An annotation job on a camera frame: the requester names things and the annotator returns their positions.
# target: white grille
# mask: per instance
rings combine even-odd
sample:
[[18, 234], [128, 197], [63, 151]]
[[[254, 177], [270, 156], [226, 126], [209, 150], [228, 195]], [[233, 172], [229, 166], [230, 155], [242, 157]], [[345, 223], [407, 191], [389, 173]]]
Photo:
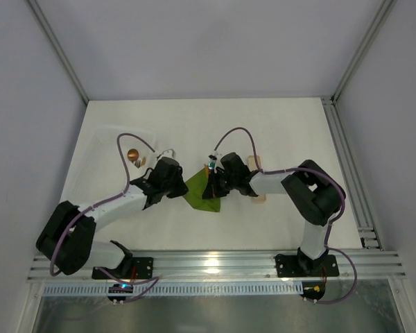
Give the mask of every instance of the white grille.
[[[43, 296], [91, 297], [107, 296], [113, 284], [49, 284]], [[148, 286], [134, 286], [133, 295]], [[302, 293], [302, 283], [295, 282], [159, 282], [148, 293], [157, 296], [244, 296], [244, 295], [293, 295]]]

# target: white table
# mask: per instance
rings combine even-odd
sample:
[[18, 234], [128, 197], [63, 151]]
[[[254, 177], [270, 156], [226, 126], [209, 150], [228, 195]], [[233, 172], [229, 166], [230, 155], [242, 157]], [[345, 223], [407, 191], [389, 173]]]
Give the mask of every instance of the white table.
[[[92, 101], [62, 200], [68, 199], [67, 187], [75, 186], [70, 175], [83, 162], [80, 159], [93, 132], [105, 125], [154, 132], [158, 149], [176, 150], [185, 180], [203, 168], [225, 132], [245, 126], [254, 135], [264, 169], [285, 169], [312, 159], [345, 188], [320, 99]], [[244, 161], [252, 154], [248, 137], [240, 132], [231, 134], [219, 151], [235, 151]], [[98, 173], [90, 175], [95, 179], [87, 184], [90, 189], [98, 187], [107, 191], [104, 194], [108, 196], [121, 191], [123, 181], [114, 181], [114, 176], [123, 179], [121, 166]], [[85, 202], [91, 199], [80, 198]], [[114, 239], [139, 250], [288, 250], [300, 245], [303, 228], [304, 220], [288, 196], [267, 196], [266, 202], [259, 205], [236, 192], [222, 198], [220, 213], [194, 210], [183, 198], [164, 198], [160, 204], [102, 229], [96, 239]], [[344, 216], [333, 227], [329, 244], [338, 248], [361, 247], [348, 201]]]

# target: metal frame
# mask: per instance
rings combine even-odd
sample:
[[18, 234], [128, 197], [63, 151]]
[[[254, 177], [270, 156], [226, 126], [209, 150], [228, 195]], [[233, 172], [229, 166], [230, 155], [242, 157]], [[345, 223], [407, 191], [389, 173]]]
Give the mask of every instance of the metal frame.
[[[46, 19], [37, 0], [25, 0], [29, 8], [44, 31], [55, 54], [59, 58], [64, 70], [71, 82], [82, 97], [85, 105], [89, 98], [67, 55], [61, 47], [48, 20]], [[395, 302], [401, 316], [406, 332], [416, 332], [416, 309], [413, 307], [415, 300], [406, 279], [405, 270], [396, 252], [383, 251], [379, 235], [375, 228], [372, 209], [364, 191], [364, 186], [358, 174], [350, 145], [347, 141], [345, 130], [339, 117], [336, 102], [344, 92], [348, 82], [355, 74], [358, 66], [367, 54], [382, 25], [394, 7], [396, 0], [383, 0], [367, 31], [350, 60], [336, 91], [331, 97], [324, 97], [322, 104], [329, 124], [331, 136], [338, 155], [345, 184], [349, 192], [349, 200], [355, 213], [359, 234], [364, 249], [348, 250], [346, 253], [354, 261], [358, 270], [359, 279], [385, 279], [388, 278], [392, 288]], [[136, 252], [136, 256], [152, 256], [155, 258], [155, 275], [161, 276], [161, 282], [172, 285], [185, 283], [202, 283], [204, 285], [215, 283], [247, 283], [250, 288], [263, 284], [298, 282], [302, 279], [279, 279], [276, 275], [273, 257], [277, 253], [293, 254], [293, 251], [186, 251], [186, 252]], [[351, 280], [353, 272], [346, 259], [336, 254], [341, 276], [331, 277], [330, 280]], [[35, 322], [37, 310], [40, 304], [40, 296], [50, 287], [63, 284], [64, 286], [78, 286], [81, 288], [91, 286], [106, 286], [107, 281], [97, 282], [90, 279], [90, 271], [80, 271], [74, 276], [59, 275], [52, 278], [49, 275], [49, 261], [41, 255], [34, 258], [28, 283], [31, 284], [26, 306], [21, 314], [18, 332], [29, 332]]]

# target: wooden block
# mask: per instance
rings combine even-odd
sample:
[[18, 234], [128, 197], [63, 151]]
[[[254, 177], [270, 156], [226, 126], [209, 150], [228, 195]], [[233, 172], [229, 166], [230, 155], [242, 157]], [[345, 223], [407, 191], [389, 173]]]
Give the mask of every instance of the wooden block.
[[[260, 156], [257, 156], [257, 162], [259, 163], [259, 166], [262, 167]], [[256, 161], [254, 160], [253, 155], [248, 156], [248, 168], [250, 169], [250, 171], [257, 170]], [[253, 203], [264, 203], [265, 200], [266, 200], [265, 194], [262, 196], [257, 196], [256, 198], [251, 198], [251, 201]]]

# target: gray wall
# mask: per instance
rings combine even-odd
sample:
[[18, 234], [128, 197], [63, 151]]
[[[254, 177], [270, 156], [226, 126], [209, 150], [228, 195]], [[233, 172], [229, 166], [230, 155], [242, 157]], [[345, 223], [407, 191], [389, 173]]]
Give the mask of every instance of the gray wall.
[[384, 243], [416, 293], [416, 0], [397, 2], [338, 106]]
[[0, 0], [0, 332], [15, 329], [84, 110], [25, 2]]
[[90, 99], [330, 95], [380, 0], [39, 0]]

